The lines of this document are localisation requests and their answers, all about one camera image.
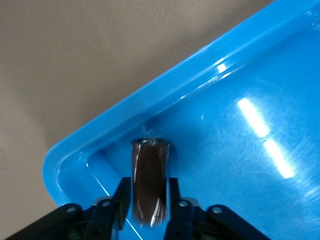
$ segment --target beige surface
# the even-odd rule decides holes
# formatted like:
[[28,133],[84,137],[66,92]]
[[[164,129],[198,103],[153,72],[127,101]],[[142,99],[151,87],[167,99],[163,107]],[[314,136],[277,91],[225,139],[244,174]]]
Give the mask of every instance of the beige surface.
[[270,2],[0,1],[0,239],[56,208],[55,142]]

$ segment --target blue plastic bin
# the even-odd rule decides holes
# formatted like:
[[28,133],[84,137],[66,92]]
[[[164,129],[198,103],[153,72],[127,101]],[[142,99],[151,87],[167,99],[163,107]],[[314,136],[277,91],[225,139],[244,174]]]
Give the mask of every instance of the blue plastic bin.
[[[320,0],[278,0],[63,139],[43,164],[61,206],[131,176],[132,139],[171,142],[168,176],[273,240],[320,239]],[[163,239],[131,212],[120,239]]]

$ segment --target brown cylindrical object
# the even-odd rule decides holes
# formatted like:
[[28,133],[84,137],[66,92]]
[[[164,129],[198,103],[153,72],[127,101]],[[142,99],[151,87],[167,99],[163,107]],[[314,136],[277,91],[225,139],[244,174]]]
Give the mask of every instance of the brown cylindrical object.
[[170,143],[147,137],[132,141],[133,212],[154,227],[167,215],[167,159]]

